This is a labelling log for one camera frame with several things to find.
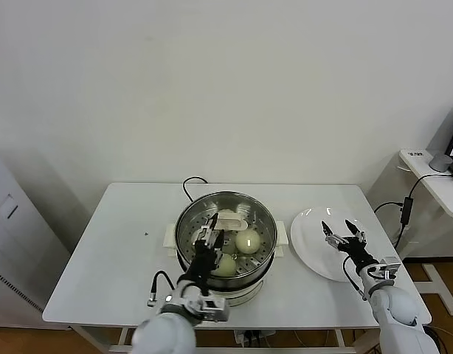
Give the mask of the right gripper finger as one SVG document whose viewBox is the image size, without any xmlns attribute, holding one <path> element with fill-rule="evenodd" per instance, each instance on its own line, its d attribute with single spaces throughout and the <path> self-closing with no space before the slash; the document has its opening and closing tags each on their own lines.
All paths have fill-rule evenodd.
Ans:
<svg viewBox="0 0 453 354">
<path fill-rule="evenodd" d="M 344 239 L 343 237 L 338 236 L 337 234 L 334 234 L 330 227 L 326 224 L 326 222 L 321 221 L 322 224 L 322 230 L 323 233 L 325 234 L 325 241 L 335 249 L 339 249 L 340 245 L 346 244 L 347 240 Z"/>
<path fill-rule="evenodd" d="M 351 234 L 356 237 L 360 243 L 366 243 L 366 236 L 364 231 L 358 229 L 358 227 L 354 223 L 351 223 L 349 220 L 346 220 L 345 224 Z"/>
</svg>

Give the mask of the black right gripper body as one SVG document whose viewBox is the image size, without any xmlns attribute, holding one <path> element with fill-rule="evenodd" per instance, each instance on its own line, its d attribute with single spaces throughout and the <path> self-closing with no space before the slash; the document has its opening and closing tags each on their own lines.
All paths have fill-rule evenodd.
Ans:
<svg viewBox="0 0 453 354">
<path fill-rule="evenodd" d="M 378 264 L 378 261 L 366 251 L 367 242 L 357 237 L 346 237 L 340 244 L 340 251 L 347 253 L 356 267 L 356 273 L 367 266 Z"/>
</svg>

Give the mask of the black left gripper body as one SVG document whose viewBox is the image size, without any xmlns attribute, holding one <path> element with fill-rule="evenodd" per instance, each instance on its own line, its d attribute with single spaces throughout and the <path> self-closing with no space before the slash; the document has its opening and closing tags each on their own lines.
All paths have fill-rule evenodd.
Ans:
<svg viewBox="0 0 453 354">
<path fill-rule="evenodd" d="M 209 247 L 204 241 L 195 242 L 195 255 L 181 280 L 193 282 L 201 291 L 209 291 L 207 284 L 211 272 L 216 269 L 221 257 L 221 246 L 214 244 Z"/>
</svg>

